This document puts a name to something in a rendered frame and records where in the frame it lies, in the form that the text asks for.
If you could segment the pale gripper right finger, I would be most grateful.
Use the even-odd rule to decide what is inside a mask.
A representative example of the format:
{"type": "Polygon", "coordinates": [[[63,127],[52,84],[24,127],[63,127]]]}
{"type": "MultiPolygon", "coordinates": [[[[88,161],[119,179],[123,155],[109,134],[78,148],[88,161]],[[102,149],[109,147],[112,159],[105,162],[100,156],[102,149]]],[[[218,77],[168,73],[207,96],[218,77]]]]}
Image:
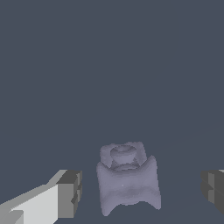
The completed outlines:
{"type": "Polygon", "coordinates": [[[200,178],[203,196],[224,214],[224,170],[202,171],[200,178]]]}

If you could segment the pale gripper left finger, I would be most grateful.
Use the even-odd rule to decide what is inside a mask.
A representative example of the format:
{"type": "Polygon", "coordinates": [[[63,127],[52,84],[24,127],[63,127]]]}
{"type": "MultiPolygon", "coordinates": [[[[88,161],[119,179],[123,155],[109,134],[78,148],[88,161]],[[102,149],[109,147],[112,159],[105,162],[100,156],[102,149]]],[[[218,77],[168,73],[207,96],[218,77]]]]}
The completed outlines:
{"type": "Polygon", "coordinates": [[[82,171],[59,170],[45,185],[0,205],[0,224],[54,224],[73,218],[82,195],[82,171]]]}

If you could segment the lavender grey blocky object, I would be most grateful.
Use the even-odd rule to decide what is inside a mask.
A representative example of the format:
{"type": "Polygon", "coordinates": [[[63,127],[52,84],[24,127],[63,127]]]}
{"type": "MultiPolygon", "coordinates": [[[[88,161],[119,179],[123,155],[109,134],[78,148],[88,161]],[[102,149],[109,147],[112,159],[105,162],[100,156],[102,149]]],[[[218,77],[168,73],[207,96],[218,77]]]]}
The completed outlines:
{"type": "Polygon", "coordinates": [[[105,145],[96,166],[101,212],[108,216],[119,205],[144,201],[161,208],[157,161],[147,157],[142,142],[105,145]]]}

